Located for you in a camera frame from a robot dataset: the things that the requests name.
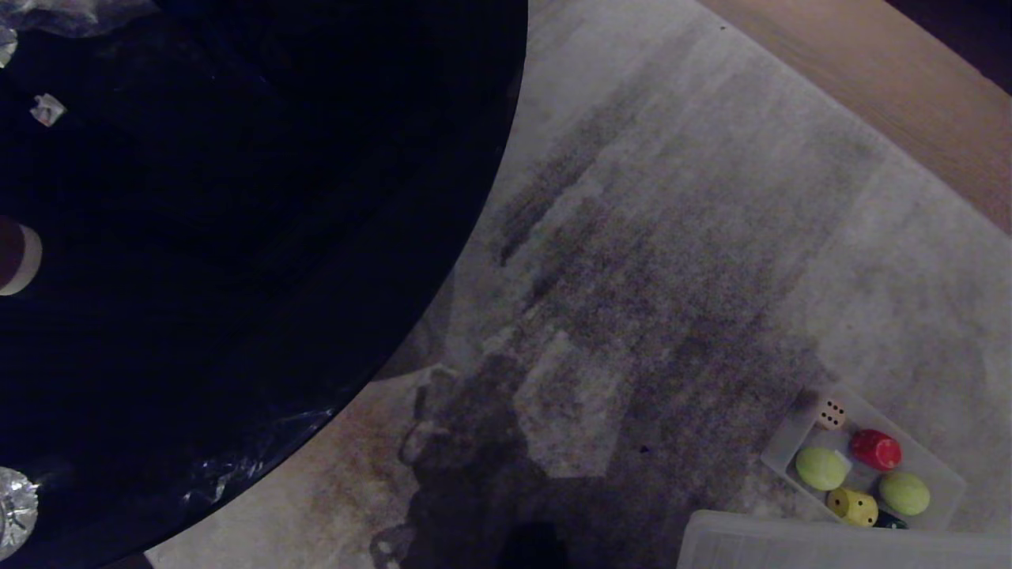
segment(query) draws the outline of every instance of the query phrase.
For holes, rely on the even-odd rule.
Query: green ball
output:
[[[931,504],[931,491],[913,474],[891,472],[878,483],[878,493],[886,503],[904,515],[917,515]]]
[[[794,461],[794,468],[806,484],[823,492],[839,488],[850,470],[839,453],[819,446],[803,449]]]

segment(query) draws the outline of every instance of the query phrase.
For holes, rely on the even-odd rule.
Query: black table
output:
[[[525,42],[519,0],[262,0],[22,34],[0,71],[0,213],[48,248],[39,288],[0,298],[0,466],[41,487],[0,567],[150,548],[347,405],[474,228]],[[51,130],[27,117],[44,92],[69,108]]]

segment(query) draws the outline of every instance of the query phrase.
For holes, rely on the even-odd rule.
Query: wooden floor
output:
[[[699,0],[1012,233],[1012,103],[882,0]]]

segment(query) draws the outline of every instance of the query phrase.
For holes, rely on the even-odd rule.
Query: plastic wrap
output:
[[[152,0],[0,0],[0,24],[90,37],[157,11]]]

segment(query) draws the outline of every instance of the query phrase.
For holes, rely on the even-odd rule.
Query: plastic box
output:
[[[692,514],[678,569],[1008,569],[1009,538]]]
[[[839,403],[847,411],[847,421],[840,430],[825,430],[816,425],[818,408],[827,399]],[[902,518],[911,530],[940,531],[948,527],[952,514],[962,500],[966,482],[843,384],[822,392],[802,392],[763,452],[762,462],[798,491],[817,501],[827,516],[844,523],[826,507],[827,493],[815,490],[798,478],[794,469],[794,455],[806,446],[824,446],[843,453],[853,463],[844,486],[877,498],[876,488],[881,473],[854,460],[847,451],[851,435],[862,428],[880,430],[896,438],[903,449],[903,462],[896,471],[917,475],[931,490],[931,505],[920,515],[900,515],[890,510],[882,500],[878,500],[878,507]]]

